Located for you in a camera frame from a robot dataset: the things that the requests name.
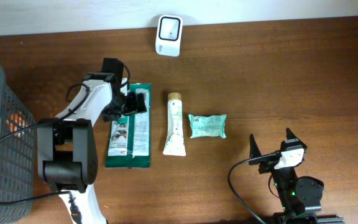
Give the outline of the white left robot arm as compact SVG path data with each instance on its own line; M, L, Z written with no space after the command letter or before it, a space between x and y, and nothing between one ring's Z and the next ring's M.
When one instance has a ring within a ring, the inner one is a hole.
M117 58L104 58L98 72L89 72L69 105L54 118L43 119L37 130L39 177L64 201L73 223L107 223L94 182L98 153L93 127L98 118L116 121L147 111L140 93L129 87L128 67Z

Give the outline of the mint green wipes packet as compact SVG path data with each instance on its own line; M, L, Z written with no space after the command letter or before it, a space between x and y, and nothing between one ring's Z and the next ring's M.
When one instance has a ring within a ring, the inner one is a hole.
M225 139L225 122L227 115L195 116L188 115L191 127L191 138L220 137Z

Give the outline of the white barcode scanner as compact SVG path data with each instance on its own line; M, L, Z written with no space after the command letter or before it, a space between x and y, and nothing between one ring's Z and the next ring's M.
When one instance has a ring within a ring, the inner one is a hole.
M182 18L172 15L160 16L155 38L156 53L168 57L179 56L182 32Z

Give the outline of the grey plastic basket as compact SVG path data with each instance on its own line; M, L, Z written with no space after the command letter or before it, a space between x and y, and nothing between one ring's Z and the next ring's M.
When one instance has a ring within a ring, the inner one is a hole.
M35 123L6 83L0 66L0 202L31 198L34 193L36 132L18 129Z

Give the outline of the white tube with cork cap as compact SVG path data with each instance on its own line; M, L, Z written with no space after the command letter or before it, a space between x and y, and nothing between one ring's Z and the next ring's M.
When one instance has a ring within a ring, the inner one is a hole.
M183 134L183 103L180 93L168 94L167 139L163 154L167 156L186 156Z

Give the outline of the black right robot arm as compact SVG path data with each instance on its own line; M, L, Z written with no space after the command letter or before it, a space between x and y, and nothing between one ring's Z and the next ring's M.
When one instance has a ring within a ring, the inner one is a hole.
M280 149L262 155L255 138L250 135L249 165L258 165L259 173L269 173L274 183L283 212L274 213L266 223L344 223L342 217L318 217L321 211L324 183L310 176L299 177L295 168L304 161L308 146L297 138L290 128Z

